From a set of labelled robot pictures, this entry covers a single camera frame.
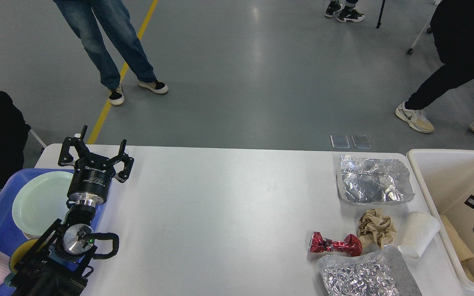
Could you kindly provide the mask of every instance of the blue tray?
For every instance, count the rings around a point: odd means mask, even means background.
[[[59,170],[59,169],[24,169],[12,175],[5,187],[0,193],[0,251],[11,256],[15,249],[28,239],[23,236],[23,233],[15,225],[12,219],[12,204],[14,199],[21,190],[21,188],[35,177],[53,171],[63,171],[73,173],[74,170]],[[96,209],[96,216],[91,224],[92,229],[98,228],[98,223],[102,217],[103,210],[107,203],[99,206]],[[15,288],[10,288],[7,285],[0,285],[0,296],[10,296]]]

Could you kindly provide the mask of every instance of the black jacket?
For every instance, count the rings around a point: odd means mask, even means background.
[[[474,0],[443,0],[434,12],[431,28],[444,64],[474,62]]]

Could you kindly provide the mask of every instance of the crumpled aluminum foil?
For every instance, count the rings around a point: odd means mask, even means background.
[[[329,296],[421,296],[400,251],[393,245],[359,257],[318,260]]]
[[[337,188],[354,204],[402,203],[414,198],[410,172],[398,159],[365,159],[341,154]]]

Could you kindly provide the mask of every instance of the red candy wrapper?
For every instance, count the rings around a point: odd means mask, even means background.
[[[356,257],[361,255],[362,247],[361,242],[354,234],[349,234],[341,242],[334,242],[328,238],[323,238],[321,234],[314,231],[312,239],[310,240],[309,251],[312,253],[321,252],[344,252],[350,255],[350,257]]]

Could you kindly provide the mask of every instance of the gray floor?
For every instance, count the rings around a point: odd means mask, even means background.
[[[136,30],[151,1],[125,1]],[[331,134],[369,135],[371,152],[474,150],[474,82],[426,111],[425,135],[394,115],[441,63],[431,35],[405,54],[435,9],[433,0],[361,0],[361,23],[325,18],[325,0],[161,0],[142,39],[170,92],[137,87],[113,107],[96,141],[137,146],[333,150]],[[123,60],[107,41],[118,67]],[[94,126],[107,90],[51,1],[0,0],[0,89],[47,143]],[[26,167],[40,146],[30,137]]]

